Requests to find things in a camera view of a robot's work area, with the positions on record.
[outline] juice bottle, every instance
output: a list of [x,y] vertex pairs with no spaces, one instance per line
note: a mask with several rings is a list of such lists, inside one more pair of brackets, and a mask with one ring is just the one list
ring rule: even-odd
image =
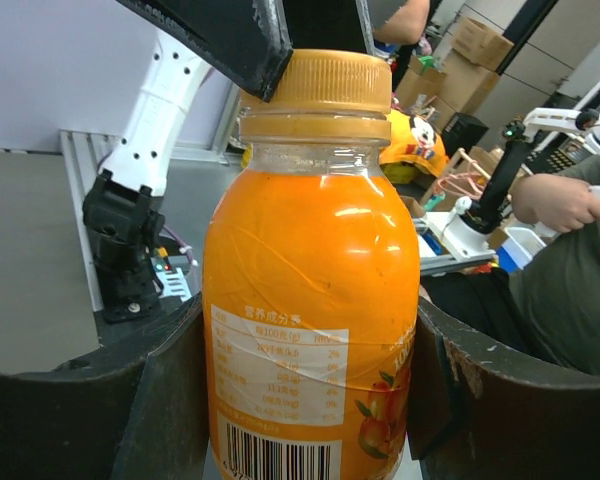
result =
[[420,268],[378,166],[389,67],[298,50],[271,102],[242,100],[253,157],[213,215],[203,263],[215,460],[225,479],[391,478]]

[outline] green leaf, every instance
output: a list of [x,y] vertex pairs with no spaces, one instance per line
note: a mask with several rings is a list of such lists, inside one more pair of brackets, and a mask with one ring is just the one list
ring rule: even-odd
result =
[[381,452],[376,447],[372,447],[361,438],[358,438],[358,445],[360,445],[362,451],[370,457],[377,458],[378,460],[386,460],[387,458],[389,458],[389,455],[387,455],[384,452]]
[[380,376],[389,384],[390,387],[393,387],[393,382],[395,379],[391,375],[389,375],[387,372],[380,372]]
[[360,400],[356,400],[356,407],[358,407],[358,410],[360,410],[360,413],[364,415],[365,418],[371,416],[371,410],[369,410]]

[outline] green shirt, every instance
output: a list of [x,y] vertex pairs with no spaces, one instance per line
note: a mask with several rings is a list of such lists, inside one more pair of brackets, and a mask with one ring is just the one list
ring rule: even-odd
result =
[[[600,157],[560,175],[600,185]],[[600,375],[600,222],[559,236],[511,276],[509,288],[544,354]]]

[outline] barcode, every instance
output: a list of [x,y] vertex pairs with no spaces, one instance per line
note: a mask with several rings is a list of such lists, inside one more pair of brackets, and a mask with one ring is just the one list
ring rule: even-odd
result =
[[239,480],[339,480],[340,442],[290,443],[220,422],[222,464]]

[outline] orange juice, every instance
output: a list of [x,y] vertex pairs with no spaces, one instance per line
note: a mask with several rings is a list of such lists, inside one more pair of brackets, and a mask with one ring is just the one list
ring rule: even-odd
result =
[[368,135],[350,147],[254,143],[214,213],[203,306],[225,479],[380,480],[396,467],[418,243]]

